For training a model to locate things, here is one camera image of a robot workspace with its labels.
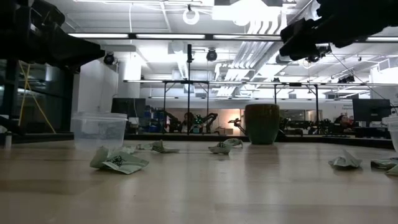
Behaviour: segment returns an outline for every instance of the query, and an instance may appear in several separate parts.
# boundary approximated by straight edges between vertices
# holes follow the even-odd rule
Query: yellow cable
[[[18,121],[18,126],[21,126],[22,122],[22,115],[24,113],[24,105],[25,105],[25,97],[26,97],[26,88],[27,88],[27,77],[29,76],[30,72],[30,64],[27,67],[27,75],[25,76],[25,86],[24,86],[24,97],[22,98],[22,105],[21,105],[21,111],[19,112],[19,121]]]
[[[25,71],[24,71],[24,68],[22,67],[21,62],[19,62],[19,66],[21,67],[22,73],[23,73],[24,76],[25,76],[25,82],[26,82],[26,80],[28,79],[28,76],[26,75],[26,73],[25,73]],[[39,102],[37,102],[35,95],[32,93],[32,89],[30,88],[29,82],[27,82],[26,84],[27,84],[27,87],[28,87],[29,90],[30,90],[30,94],[33,96],[33,100],[36,102],[36,105],[37,105],[37,107],[39,108],[40,112],[42,113],[42,115],[43,115],[45,121],[46,121],[47,124],[50,126],[52,132],[53,132],[54,134],[56,134],[56,132],[55,132],[54,128],[52,127],[50,121],[47,119],[47,116],[45,115],[44,111],[43,111],[42,108],[40,107]]]

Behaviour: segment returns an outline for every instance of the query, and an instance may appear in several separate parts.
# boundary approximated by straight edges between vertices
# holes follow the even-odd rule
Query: table surface
[[[126,141],[138,144],[144,141]],[[370,168],[387,149],[275,143],[207,150],[215,142],[166,142],[180,154],[139,151],[131,175],[89,167],[73,142],[0,150],[0,220],[6,223],[396,223],[398,177]],[[347,149],[362,168],[335,171]]]

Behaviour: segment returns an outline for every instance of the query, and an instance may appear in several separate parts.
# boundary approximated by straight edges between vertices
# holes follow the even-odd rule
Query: clear plastic container
[[[72,118],[75,147],[81,150],[123,145],[126,114],[77,112]]]
[[[394,149],[398,152],[398,116],[390,116],[382,119],[383,124],[388,126]]]

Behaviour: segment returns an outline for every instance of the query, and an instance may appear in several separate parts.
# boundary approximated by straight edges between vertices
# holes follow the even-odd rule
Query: desk
[[[126,141],[139,144],[144,141]],[[88,167],[71,141],[0,151],[0,217],[8,223],[395,223],[398,179],[370,168],[395,151],[315,143],[244,143],[229,156],[215,142],[166,142],[180,154],[140,151],[135,174]],[[347,149],[363,168],[335,171]]]

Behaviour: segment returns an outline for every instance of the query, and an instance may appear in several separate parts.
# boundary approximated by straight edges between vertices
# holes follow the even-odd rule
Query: brown vase
[[[279,131],[279,105],[246,105],[244,122],[252,144],[272,144]]]

